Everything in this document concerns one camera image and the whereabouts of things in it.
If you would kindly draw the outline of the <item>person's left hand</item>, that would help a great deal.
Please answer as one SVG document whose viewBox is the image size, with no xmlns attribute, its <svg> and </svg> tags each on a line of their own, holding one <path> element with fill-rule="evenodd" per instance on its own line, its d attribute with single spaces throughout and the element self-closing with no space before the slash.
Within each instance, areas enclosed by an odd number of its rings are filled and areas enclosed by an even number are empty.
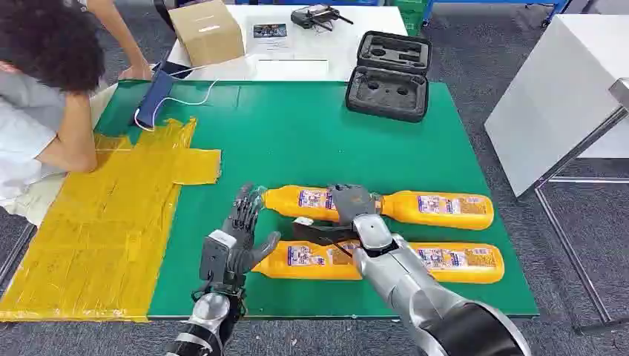
<svg viewBox="0 0 629 356">
<path fill-rule="evenodd" d="M 123 70 L 118 79 L 140 79 L 140 80 L 150 80 L 153 76 L 153 71 L 148 63 L 141 63 L 131 65 L 129 68 Z"/>
</svg>

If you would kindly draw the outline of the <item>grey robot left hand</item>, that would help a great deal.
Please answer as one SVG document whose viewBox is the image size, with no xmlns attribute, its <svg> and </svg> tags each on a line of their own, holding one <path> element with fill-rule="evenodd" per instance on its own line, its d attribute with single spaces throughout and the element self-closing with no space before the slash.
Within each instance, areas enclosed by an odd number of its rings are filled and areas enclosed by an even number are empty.
<svg viewBox="0 0 629 356">
<path fill-rule="evenodd" d="M 264 243 L 254 246 L 255 228 L 262 208 L 261 190 L 252 184 L 245 184 L 240 188 L 223 222 L 221 230 L 236 240 L 227 262 L 228 270 L 235 274 L 251 271 L 276 249 L 280 241 L 281 233 L 272 231 Z"/>
</svg>

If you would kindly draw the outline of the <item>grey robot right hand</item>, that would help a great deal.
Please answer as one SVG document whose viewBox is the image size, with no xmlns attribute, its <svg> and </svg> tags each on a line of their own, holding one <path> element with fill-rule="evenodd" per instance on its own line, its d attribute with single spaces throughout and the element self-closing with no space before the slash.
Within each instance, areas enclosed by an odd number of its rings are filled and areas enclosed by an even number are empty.
<svg viewBox="0 0 629 356">
<path fill-rule="evenodd" d="M 362 185 L 332 184 L 328 186 L 341 225 L 365 214 L 377 214 L 375 200 Z"/>
</svg>

